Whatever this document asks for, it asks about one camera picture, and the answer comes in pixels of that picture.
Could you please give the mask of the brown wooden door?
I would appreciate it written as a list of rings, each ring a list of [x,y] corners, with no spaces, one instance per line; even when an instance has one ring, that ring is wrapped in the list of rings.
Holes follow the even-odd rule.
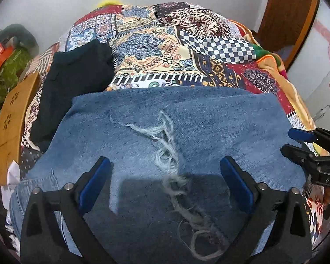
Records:
[[[311,30],[320,0],[268,0],[257,32],[261,46],[280,55],[286,69]]]

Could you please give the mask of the white cloth under board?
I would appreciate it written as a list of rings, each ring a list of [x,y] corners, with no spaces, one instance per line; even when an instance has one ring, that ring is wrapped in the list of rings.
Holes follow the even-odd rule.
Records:
[[[3,207],[7,210],[5,221],[8,225],[11,225],[11,217],[9,213],[10,199],[20,180],[21,175],[19,164],[17,164],[16,161],[13,161],[8,168],[6,182],[1,186],[2,203]]]

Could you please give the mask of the yellow round object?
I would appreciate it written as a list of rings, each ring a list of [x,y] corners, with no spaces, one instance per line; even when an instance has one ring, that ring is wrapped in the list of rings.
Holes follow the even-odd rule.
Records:
[[[106,7],[106,6],[119,6],[122,5],[121,0],[102,0],[98,3],[98,8],[100,7]]]

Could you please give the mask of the orange box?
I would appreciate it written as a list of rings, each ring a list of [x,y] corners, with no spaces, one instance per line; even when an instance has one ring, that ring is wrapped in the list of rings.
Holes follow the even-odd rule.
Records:
[[[14,52],[14,47],[13,46],[8,46],[5,48],[1,43],[0,43],[0,69],[5,63],[5,61],[11,56],[11,54]]]

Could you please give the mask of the patchwork patterned bedspread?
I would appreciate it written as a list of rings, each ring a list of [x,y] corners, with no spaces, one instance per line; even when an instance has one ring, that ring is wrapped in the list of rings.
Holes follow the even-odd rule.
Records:
[[[108,91],[167,86],[241,88],[272,93],[292,125],[292,108],[278,83],[259,69],[256,54],[233,22],[185,2],[151,7],[111,5],[85,15],[60,41],[32,59],[22,78],[50,71],[57,52],[69,52],[94,39],[114,51],[115,77]]]

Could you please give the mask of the blue denim jeans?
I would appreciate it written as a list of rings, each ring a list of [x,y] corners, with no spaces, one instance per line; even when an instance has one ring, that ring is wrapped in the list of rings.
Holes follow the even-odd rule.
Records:
[[[271,189],[302,189],[302,168],[282,156],[291,124],[274,94],[244,89],[168,87],[120,89],[76,97],[48,150],[11,196],[9,213],[20,236],[29,195],[75,182],[101,157],[113,165],[89,228],[118,263],[197,263],[188,249],[193,231],[174,210],[156,154],[174,140],[178,173],[188,180],[187,205],[199,208],[225,241],[247,216],[239,211],[220,173],[231,156],[256,182]]]

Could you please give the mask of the dark teal plush toy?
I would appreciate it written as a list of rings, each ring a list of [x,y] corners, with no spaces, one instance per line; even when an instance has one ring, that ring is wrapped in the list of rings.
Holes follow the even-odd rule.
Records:
[[[11,42],[13,48],[25,48],[30,54],[39,53],[38,43],[33,34],[21,24],[11,24],[0,30],[0,43]]]

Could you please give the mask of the wooden lap desk board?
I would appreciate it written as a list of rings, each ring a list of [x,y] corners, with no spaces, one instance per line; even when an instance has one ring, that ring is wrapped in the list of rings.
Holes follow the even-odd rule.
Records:
[[[40,86],[40,75],[33,73],[7,94],[0,113],[0,186],[13,161],[19,163],[25,114]]]

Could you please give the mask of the black folded garment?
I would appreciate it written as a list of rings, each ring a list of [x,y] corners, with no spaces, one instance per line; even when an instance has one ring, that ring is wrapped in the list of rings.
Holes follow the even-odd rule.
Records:
[[[115,77],[112,49],[97,39],[69,52],[57,52],[44,80],[31,140],[45,152],[74,97],[102,92]]]

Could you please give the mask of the green patterned storage bag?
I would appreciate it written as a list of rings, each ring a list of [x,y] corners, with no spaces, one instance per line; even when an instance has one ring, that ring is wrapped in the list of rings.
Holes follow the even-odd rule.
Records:
[[[17,48],[0,68],[0,107],[7,94],[17,85],[18,79],[31,60],[31,55],[24,48]]]

